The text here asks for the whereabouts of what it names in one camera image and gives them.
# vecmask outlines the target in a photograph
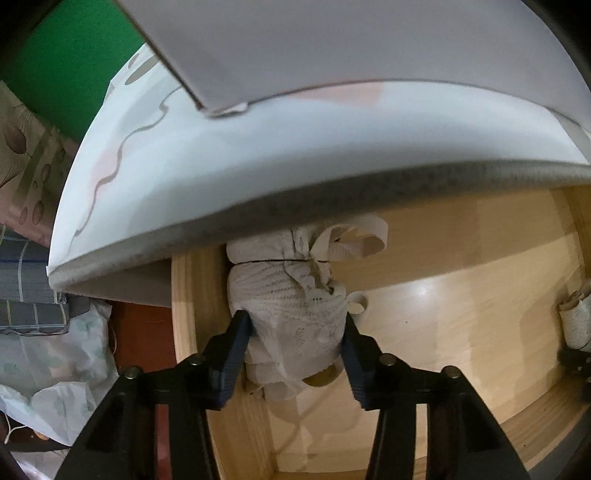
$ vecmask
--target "green surface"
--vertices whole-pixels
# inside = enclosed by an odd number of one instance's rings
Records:
[[[63,0],[1,78],[31,110],[81,140],[109,81],[143,39],[109,0]]]

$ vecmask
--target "gray plaid fabric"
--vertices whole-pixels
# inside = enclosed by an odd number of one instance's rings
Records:
[[[0,333],[65,333],[69,308],[66,296],[47,281],[49,250],[0,227]]]

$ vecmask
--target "pink patch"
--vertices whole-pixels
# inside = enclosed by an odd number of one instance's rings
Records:
[[[363,82],[302,90],[291,96],[304,100],[323,100],[340,105],[375,106],[383,91],[384,84],[382,82]]]

